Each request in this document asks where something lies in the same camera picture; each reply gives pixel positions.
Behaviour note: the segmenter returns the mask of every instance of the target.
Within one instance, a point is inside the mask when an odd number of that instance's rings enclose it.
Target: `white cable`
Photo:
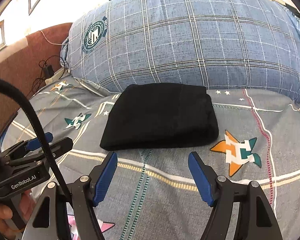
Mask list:
[[[44,36],[44,38],[46,39],[46,41],[49,42],[49,43],[52,44],[52,45],[66,45],[66,44],[68,44],[68,43],[63,43],[63,44],[53,43],[53,42],[51,42],[51,41],[49,41],[49,40],[47,39],[47,37],[46,37],[46,35],[44,35],[43,31],[41,31],[41,33],[42,33],[42,35]]]

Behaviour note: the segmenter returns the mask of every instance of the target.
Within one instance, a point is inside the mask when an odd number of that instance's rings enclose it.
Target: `folded black cloth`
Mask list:
[[[211,97],[202,86],[130,85],[109,113],[100,147],[108,151],[209,144],[219,135]]]

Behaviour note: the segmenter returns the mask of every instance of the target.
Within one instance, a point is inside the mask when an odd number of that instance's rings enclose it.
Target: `black power cord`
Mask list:
[[[58,165],[52,156],[51,149],[49,147],[49,144],[45,138],[44,131],[42,128],[42,125],[39,121],[39,118],[37,114],[35,113],[32,105],[28,101],[28,99],[25,97],[25,95],[16,87],[12,86],[8,82],[0,79],[0,93],[10,97],[12,100],[14,100],[16,103],[19,104],[19,106],[22,108],[22,110],[25,112],[26,116],[29,119],[29,122],[31,123],[35,134],[37,135],[37,138],[41,144],[42,150],[44,152],[44,155],[51,167],[52,172],[56,176],[57,181],[60,184],[60,187],[63,191],[63,193],[66,196],[67,201],[72,206],[72,198],[71,193],[66,185],[66,182],[58,168]]]
[[[62,60],[64,68],[63,68],[63,73],[62,73],[62,75],[59,77],[59,79],[62,78],[62,76],[64,75],[64,73],[65,73],[65,71],[66,71],[66,63],[65,63],[65,60],[64,60],[60,55],[52,55],[52,56],[48,57],[46,60],[40,60],[40,62],[39,62],[39,67],[41,68],[40,77],[39,77],[39,78],[36,78],[36,79],[33,81],[33,83],[32,83],[32,88],[31,88],[30,92],[26,95],[26,97],[28,97],[28,95],[30,95],[31,92],[32,92],[33,94],[35,94],[35,93],[37,93],[37,92],[39,91],[39,89],[40,89],[40,87],[41,87],[41,84],[42,84],[42,83],[44,82],[44,80],[45,80],[45,78],[44,78],[44,76],[43,76],[43,69],[44,69],[45,67],[48,66],[47,61],[48,61],[49,59],[51,59],[52,57],[59,57],[59,58]]]

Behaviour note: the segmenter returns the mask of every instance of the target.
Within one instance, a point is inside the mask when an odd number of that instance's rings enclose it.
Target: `blue gripper pad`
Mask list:
[[[48,143],[52,142],[53,140],[53,135],[50,132],[46,132],[45,134],[46,140]],[[35,151],[36,149],[39,149],[41,147],[41,144],[38,140],[38,138],[34,138],[31,141],[28,142],[27,146],[26,146],[26,150],[27,151]]]
[[[94,207],[98,206],[98,204],[105,199],[117,165],[118,157],[116,153],[113,153],[96,184],[96,193],[92,200],[92,204]]]
[[[188,157],[188,167],[194,182],[197,185],[202,200],[210,207],[213,207],[214,199],[211,194],[211,185],[192,153],[190,153]]]

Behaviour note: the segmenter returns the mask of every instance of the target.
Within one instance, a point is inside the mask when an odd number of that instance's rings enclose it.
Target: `brown headboard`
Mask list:
[[[62,44],[69,35],[71,25],[64,23],[42,31],[52,43]],[[0,79],[17,87],[29,99],[33,96],[33,81],[41,74],[39,62],[52,55],[60,55],[60,51],[61,46],[48,43],[40,31],[32,33],[0,51]],[[60,68],[59,60],[58,57],[49,60],[54,71]],[[18,109],[17,103],[0,94],[0,134]]]

